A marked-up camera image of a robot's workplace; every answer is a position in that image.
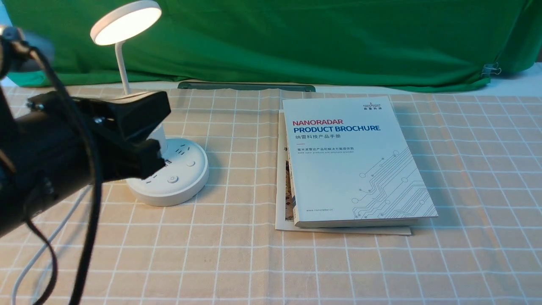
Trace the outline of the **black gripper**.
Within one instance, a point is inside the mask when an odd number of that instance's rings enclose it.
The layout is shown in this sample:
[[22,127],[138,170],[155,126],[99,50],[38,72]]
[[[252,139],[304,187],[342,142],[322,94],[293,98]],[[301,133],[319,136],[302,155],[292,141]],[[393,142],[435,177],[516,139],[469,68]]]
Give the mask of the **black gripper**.
[[[145,179],[165,166],[160,142],[147,139],[171,113],[165,91],[139,92],[105,100],[75,97],[84,116],[102,118],[89,125],[97,144],[104,182]],[[29,99],[26,116],[26,172],[53,189],[81,189],[93,182],[86,146],[57,92]]]

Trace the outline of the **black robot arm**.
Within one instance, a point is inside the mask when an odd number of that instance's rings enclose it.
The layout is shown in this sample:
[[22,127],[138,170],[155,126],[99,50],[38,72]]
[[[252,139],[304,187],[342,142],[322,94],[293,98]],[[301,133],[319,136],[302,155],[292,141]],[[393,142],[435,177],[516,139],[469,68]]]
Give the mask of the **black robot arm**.
[[15,118],[1,94],[1,236],[86,185],[145,179],[165,167],[151,133],[171,113],[164,91],[74,97],[50,65],[52,43],[2,25],[1,78],[43,71],[53,90]]

